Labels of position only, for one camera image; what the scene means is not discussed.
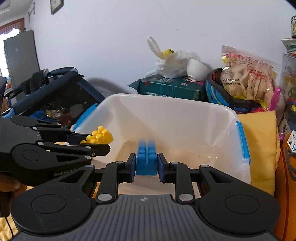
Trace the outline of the long blue building brick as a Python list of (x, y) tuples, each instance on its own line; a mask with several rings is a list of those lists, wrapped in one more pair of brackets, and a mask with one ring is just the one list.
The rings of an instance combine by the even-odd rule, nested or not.
[(140, 141), (137, 149), (136, 175), (156, 176), (158, 161), (154, 141)]

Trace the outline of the large yellow building brick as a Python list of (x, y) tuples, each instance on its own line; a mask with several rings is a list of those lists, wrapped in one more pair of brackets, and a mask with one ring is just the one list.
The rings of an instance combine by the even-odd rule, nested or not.
[(108, 129), (99, 126), (90, 135), (88, 135), (80, 144), (110, 144), (113, 136)]

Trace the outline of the dark blue baby stroller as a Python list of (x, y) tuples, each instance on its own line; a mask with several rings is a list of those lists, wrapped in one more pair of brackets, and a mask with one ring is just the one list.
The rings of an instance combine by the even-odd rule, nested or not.
[(88, 109), (104, 100), (104, 96), (74, 67), (38, 71), (6, 93), (4, 99), (21, 93), (25, 97), (4, 111), (2, 117), (28, 116), (58, 123), (65, 128), (71, 128)]

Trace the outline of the translucent white storage bin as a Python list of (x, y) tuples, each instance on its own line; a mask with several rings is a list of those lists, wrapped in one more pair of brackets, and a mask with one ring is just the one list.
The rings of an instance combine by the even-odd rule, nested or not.
[(76, 128), (92, 133), (99, 126), (113, 136), (108, 155), (95, 157), (103, 168), (126, 161), (140, 141), (153, 141), (168, 162), (189, 168), (212, 166), (245, 183), (251, 182), (250, 155), (237, 114), (223, 105), (171, 97), (115, 94), (107, 97)]

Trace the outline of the blue bicycle helmet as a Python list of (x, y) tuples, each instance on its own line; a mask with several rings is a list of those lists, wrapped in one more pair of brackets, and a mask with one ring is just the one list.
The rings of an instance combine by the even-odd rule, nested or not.
[(232, 97), (222, 85), (220, 80), (221, 73), (222, 68), (217, 68), (207, 76), (205, 89), (209, 102), (229, 107), (238, 114), (265, 111), (265, 109), (255, 101), (236, 99)]

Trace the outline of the yellow quilted cloth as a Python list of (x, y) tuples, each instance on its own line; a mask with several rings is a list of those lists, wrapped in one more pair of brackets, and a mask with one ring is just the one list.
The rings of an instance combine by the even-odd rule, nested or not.
[(156, 142), (156, 150), (168, 161), (180, 161), (190, 168), (213, 166), (269, 194), (275, 190), (275, 170), (280, 158), (280, 142), (275, 113), (239, 114), (250, 154), (240, 160), (240, 141), (231, 138), (232, 113), (195, 111), (177, 113), (138, 113), (125, 110), (103, 114), (93, 112), (76, 128), (89, 133), (99, 126), (107, 128), (114, 140), (106, 157), (93, 160), (97, 168), (111, 161), (126, 160), (137, 150), (140, 140)]

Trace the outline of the orange flat boxes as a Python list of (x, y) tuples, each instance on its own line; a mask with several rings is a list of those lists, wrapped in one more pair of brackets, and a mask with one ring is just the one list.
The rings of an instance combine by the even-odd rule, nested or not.
[(295, 186), (295, 153), (290, 150), (285, 139), (275, 172), (274, 196), (280, 204), (280, 217), (273, 234), (279, 240), (295, 240)]

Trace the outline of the white plastic bag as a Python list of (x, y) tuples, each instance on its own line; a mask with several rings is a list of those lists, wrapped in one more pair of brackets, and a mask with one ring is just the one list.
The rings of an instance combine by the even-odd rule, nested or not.
[(147, 44), (156, 56), (156, 66), (146, 73), (146, 77), (160, 75), (164, 78), (178, 78), (187, 75), (187, 64), (190, 60), (200, 61), (200, 57), (195, 52), (173, 51), (167, 49), (161, 51), (158, 43), (152, 37), (147, 38)]

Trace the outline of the snack biscuit bag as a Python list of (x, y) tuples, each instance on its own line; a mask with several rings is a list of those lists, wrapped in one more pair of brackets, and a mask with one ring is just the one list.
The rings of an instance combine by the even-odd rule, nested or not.
[(255, 101), (269, 109), (280, 65), (230, 46), (223, 46), (221, 54), (225, 67), (220, 80), (224, 89), (234, 99)]

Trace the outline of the clear box of toys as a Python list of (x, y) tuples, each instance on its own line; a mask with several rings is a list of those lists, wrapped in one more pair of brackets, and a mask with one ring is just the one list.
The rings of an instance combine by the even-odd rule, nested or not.
[(280, 88), (286, 108), (278, 127), (286, 138), (295, 131), (295, 56), (287, 53), (282, 55)]

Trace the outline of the stack of picture books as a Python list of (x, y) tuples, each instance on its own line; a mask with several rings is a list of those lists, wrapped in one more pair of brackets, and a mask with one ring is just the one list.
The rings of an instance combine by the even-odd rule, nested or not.
[(284, 44), (288, 54), (292, 54), (295, 52), (296, 38), (285, 38), (282, 39), (281, 42)]

